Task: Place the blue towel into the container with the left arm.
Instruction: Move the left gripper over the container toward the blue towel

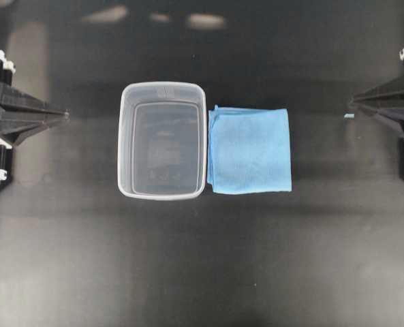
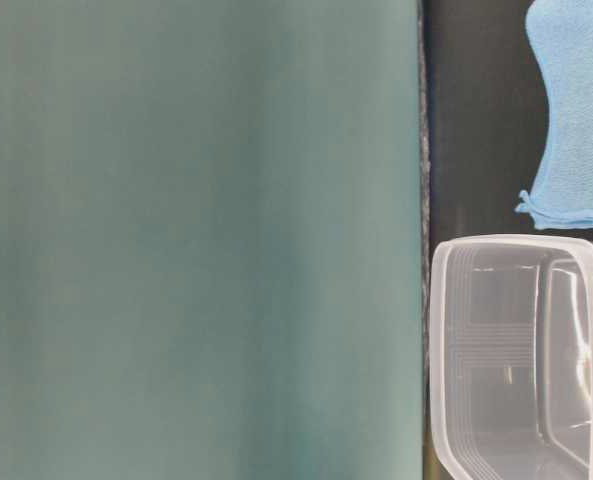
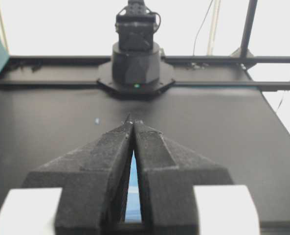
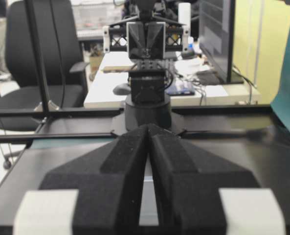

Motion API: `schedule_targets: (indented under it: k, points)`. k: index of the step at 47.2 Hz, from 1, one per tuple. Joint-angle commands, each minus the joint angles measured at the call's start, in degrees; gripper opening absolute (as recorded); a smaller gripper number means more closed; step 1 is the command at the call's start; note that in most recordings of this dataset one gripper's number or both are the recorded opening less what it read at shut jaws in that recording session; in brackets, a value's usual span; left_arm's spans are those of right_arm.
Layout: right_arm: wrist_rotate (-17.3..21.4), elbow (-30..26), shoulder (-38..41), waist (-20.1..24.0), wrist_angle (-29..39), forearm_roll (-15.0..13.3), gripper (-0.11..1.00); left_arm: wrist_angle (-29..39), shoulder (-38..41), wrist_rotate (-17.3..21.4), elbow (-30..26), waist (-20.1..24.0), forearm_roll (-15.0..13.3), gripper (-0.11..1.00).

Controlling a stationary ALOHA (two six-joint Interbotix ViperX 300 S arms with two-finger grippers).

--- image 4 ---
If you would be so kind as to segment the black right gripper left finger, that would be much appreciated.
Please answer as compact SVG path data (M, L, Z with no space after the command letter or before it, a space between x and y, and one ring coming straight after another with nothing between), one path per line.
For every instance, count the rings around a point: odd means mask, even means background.
M139 224L148 128L49 171L17 210L16 235L116 235Z

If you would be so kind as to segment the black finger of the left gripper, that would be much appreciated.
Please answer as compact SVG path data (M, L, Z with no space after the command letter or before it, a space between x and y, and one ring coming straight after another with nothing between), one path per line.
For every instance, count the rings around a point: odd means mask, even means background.
M129 24L129 56L146 57L145 30L143 23Z
M146 49L150 57L163 56L163 24L148 24Z

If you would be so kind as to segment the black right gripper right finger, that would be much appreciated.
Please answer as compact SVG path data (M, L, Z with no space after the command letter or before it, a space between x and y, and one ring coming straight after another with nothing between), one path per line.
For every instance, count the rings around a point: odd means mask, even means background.
M148 127L154 178L183 235L284 235L272 190L253 173L156 125Z

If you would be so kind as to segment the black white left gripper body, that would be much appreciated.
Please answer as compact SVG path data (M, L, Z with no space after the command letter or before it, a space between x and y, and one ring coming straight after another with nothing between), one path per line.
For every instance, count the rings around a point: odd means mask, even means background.
M163 56L162 57L130 57L129 56L129 24L144 24L145 42L147 45L148 24L163 24ZM104 26L103 50L105 53L125 51L132 60L150 59L163 60L169 52L186 52L188 50L189 26L180 23L167 22L141 22L130 21L121 24Z

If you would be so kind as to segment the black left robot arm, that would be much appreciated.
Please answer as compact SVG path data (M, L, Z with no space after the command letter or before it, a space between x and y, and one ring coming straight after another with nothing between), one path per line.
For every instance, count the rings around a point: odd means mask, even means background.
M16 212L16 235L118 235L139 225L148 127L172 127L166 89L173 75L164 58L167 20L154 14L155 1L138 0L138 15L124 24L130 93L125 100L126 133L46 173L38 190L25 193Z

